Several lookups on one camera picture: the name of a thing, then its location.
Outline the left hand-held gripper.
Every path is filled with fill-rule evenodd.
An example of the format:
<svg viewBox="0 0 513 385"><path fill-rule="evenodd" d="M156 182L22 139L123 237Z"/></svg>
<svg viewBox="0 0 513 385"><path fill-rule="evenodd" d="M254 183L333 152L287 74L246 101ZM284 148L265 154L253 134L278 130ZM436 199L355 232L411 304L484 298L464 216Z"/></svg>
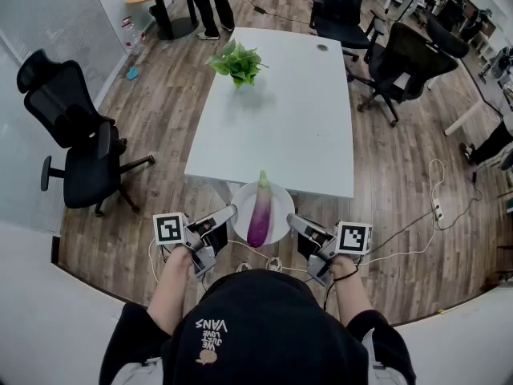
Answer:
<svg viewBox="0 0 513 385"><path fill-rule="evenodd" d="M235 205L226 205L193 222L189 222L184 213L154 215L155 242L187 248L192 253L195 276L200 280L216 264L216 255L228 244L227 222L236 213Z"/></svg>

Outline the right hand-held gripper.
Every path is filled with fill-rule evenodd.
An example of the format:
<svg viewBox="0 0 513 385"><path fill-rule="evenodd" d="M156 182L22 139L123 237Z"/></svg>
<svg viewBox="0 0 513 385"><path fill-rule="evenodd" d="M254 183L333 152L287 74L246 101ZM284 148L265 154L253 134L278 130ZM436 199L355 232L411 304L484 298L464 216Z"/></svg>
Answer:
<svg viewBox="0 0 513 385"><path fill-rule="evenodd" d="M329 282L331 262L337 255L364 257L370 252L372 226L339 221L333 229L290 213L287 222L297 231L298 252L307 260L307 273L316 282Z"/></svg>

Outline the white round plate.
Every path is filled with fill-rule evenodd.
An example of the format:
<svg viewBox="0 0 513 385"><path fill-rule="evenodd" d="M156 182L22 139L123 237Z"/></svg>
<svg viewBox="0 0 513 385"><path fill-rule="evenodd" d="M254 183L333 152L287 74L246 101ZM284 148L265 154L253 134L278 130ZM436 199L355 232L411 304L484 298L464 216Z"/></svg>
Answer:
<svg viewBox="0 0 513 385"><path fill-rule="evenodd" d="M271 183L272 207L268 236L264 245L278 242L290 230L287 216L295 212L292 197L281 186ZM257 196L257 182L252 182L241 187L233 196L232 203L237 208L237 213L230 219L232 228L238 237L247 241L246 237L250 225L253 207Z"/></svg>

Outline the purple eggplant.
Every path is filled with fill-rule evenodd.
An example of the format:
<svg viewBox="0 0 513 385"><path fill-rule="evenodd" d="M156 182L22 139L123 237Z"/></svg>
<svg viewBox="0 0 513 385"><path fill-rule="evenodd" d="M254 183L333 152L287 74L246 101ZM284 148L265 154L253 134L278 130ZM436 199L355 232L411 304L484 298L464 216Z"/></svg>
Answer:
<svg viewBox="0 0 513 385"><path fill-rule="evenodd" d="M271 211L272 189L265 170L261 170L247 234L247 242L252 248L259 248L265 243L269 233Z"/></svg>

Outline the person's left forearm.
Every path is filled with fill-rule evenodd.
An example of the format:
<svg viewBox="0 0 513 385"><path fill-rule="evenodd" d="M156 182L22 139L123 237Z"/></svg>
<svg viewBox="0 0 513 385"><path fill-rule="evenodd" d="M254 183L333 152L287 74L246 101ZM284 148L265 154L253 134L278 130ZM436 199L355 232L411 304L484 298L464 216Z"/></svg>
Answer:
<svg viewBox="0 0 513 385"><path fill-rule="evenodd" d="M147 308L153 322L171 335L184 314L188 273L192 266L190 251L182 245L169 255L160 281Z"/></svg>

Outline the person's right forearm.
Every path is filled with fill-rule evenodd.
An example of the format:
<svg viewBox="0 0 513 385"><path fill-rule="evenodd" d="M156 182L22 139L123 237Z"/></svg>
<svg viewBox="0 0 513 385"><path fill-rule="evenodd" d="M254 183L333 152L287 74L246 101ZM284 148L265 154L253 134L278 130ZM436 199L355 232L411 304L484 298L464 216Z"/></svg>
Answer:
<svg viewBox="0 0 513 385"><path fill-rule="evenodd" d="M353 259L345 255L337 255L331 262L332 277L347 275L355 270ZM339 310L340 322L347 326L360 313L372 310L361 276L357 272L351 278L334 283Z"/></svg>

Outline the white rectangular table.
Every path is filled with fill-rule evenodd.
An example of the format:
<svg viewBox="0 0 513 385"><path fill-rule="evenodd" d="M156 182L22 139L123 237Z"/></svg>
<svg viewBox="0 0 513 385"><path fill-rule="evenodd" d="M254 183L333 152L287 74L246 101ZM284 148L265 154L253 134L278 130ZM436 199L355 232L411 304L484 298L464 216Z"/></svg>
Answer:
<svg viewBox="0 0 513 385"><path fill-rule="evenodd" d="M340 43L246 27L233 38L256 48L268 68L254 86L238 90L228 76L214 78L185 174L245 184L265 170L293 192L352 197L353 130Z"/></svg>

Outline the black printed cap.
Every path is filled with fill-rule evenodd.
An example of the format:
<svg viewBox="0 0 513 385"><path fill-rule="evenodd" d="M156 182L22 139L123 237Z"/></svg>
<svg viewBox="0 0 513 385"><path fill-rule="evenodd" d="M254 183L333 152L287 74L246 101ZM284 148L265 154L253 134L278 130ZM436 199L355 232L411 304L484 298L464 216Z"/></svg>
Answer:
<svg viewBox="0 0 513 385"><path fill-rule="evenodd" d="M286 275L221 278L163 348L164 385L367 385L368 353Z"/></svg>

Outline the black office chair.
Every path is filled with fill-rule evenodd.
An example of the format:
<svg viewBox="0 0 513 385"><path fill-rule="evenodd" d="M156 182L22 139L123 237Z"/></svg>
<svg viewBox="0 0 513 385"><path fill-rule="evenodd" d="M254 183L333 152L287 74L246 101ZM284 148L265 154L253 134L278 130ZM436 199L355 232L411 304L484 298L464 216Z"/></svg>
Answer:
<svg viewBox="0 0 513 385"><path fill-rule="evenodd" d="M393 127L399 121L393 103L412 101L421 96L426 83L454 71L458 62L440 49L433 48L409 26L396 22L390 30L385 47L374 44L368 61L371 78L352 75L353 79L374 89L366 101L358 104L362 112L370 102L381 96L390 109Z"/></svg>
<svg viewBox="0 0 513 385"><path fill-rule="evenodd" d="M41 183L46 191L52 177L63 179L64 204L69 209L94 207L102 216L103 201L120 193L132 212L139 206L127 194L121 176L142 164L154 164L149 155L127 164L120 157L127 140L120 137L115 120L99 114L93 104L80 65L74 60L50 60L43 49L31 54L18 70L16 84L26 110L66 150L65 167L43 162Z"/></svg>
<svg viewBox="0 0 513 385"><path fill-rule="evenodd" d="M426 15L426 32L438 49L455 59L464 58L470 50L467 43L444 28L432 13Z"/></svg>
<svg viewBox="0 0 513 385"><path fill-rule="evenodd" d="M369 50L378 36L385 34L385 20L374 13L368 27L360 27L363 0L313 0L309 26L317 35L337 40L344 55L354 62L359 55L353 49Z"/></svg>

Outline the black short-sleeved shirt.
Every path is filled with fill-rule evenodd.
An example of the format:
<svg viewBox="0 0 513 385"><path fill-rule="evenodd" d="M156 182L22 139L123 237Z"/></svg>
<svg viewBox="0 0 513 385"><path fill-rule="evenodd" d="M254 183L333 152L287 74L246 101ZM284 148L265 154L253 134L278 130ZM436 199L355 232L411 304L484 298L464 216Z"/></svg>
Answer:
<svg viewBox="0 0 513 385"><path fill-rule="evenodd" d="M404 339L379 312L364 311L344 327L368 353L367 385L416 385ZM103 357L99 385L164 385L163 348L173 334L162 331L142 306L125 305Z"/></svg>

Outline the green leafy plant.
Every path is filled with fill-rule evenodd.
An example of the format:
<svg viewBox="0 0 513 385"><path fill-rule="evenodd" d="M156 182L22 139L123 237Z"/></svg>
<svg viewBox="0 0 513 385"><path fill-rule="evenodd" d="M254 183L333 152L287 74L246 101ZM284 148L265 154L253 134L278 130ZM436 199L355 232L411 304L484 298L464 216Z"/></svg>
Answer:
<svg viewBox="0 0 513 385"><path fill-rule="evenodd" d="M261 69L268 68L262 63L256 48L247 50L235 39L224 46L220 55L212 55L206 64L217 74L229 76L237 90L244 85L254 86Z"/></svg>

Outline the white desk foot bar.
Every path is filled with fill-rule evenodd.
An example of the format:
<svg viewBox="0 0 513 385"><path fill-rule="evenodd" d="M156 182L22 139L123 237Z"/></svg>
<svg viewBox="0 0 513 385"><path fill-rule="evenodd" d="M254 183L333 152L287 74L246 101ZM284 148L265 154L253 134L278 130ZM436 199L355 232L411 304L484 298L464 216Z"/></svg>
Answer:
<svg viewBox="0 0 513 385"><path fill-rule="evenodd" d="M474 114L481 109L480 103L475 104L473 107L465 111L455 122L444 130L445 136L450 136L461 128Z"/></svg>

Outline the clear plastic water bottle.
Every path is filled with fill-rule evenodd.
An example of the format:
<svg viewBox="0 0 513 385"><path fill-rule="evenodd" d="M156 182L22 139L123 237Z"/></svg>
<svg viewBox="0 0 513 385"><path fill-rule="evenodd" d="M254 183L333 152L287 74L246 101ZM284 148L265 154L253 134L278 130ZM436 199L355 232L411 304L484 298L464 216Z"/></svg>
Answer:
<svg viewBox="0 0 513 385"><path fill-rule="evenodd" d="M133 21L131 20L131 16L123 19L122 30L125 47L127 48L129 54L139 56L144 49L143 42L145 39L145 34L135 27Z"/></svg>

